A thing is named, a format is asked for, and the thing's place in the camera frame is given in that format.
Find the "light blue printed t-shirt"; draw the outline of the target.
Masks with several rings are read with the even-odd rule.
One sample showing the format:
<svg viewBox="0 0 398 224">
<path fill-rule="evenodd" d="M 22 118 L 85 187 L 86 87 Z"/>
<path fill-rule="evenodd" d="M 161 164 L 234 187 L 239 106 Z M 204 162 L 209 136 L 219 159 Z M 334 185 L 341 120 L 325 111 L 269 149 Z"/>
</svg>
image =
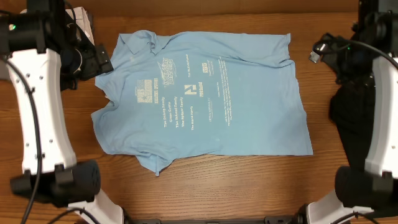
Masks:
<svg viewBox="0 0 398 224">
<path fill-rule="evenodd" d="M 311 155 L 290 40 L 289 34 L 120 34 L 113 71 L 95 80 L 109 101 L 92 114 L 100 146 L 133 155 L 156 174 L 202 154 Z"/>
</svg>

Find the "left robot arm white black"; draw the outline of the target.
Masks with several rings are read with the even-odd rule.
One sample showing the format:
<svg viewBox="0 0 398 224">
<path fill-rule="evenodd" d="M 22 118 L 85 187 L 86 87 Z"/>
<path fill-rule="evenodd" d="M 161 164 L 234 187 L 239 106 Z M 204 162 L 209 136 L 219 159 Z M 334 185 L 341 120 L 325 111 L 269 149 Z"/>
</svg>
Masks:
<svg viewBox="0 0 398 224">
<path fill-rule="evenodd" d="M 24 141 L 12 193 L 88 223 L 129 223 L 102 190 L 97 162 L 77 161 L 63 113 L 63 90 L 113 70 L 105 48 L 89 40 L 68 2 L 28 1 L 25 13 L 1 14 L 1 60 L 16 91 Z"/>
</svg>

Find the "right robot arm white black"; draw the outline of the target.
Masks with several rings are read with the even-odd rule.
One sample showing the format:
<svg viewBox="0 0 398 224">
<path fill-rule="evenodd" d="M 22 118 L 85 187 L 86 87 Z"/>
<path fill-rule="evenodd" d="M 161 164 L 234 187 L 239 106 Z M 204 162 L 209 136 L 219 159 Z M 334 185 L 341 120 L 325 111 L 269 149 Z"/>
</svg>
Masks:
<svg viewBox="0 0 398 224">
<path fill-rule="evenodd" d="M 290 218 L 266 223 L 377 223 L 397 215 L 397 1 L 360 1 L 353 36 L 324 34 L 310 60 L 327 64 L 339 89 L 331 98 L 348 160 L 332 192 L 302 206 Z"/>
</svg>

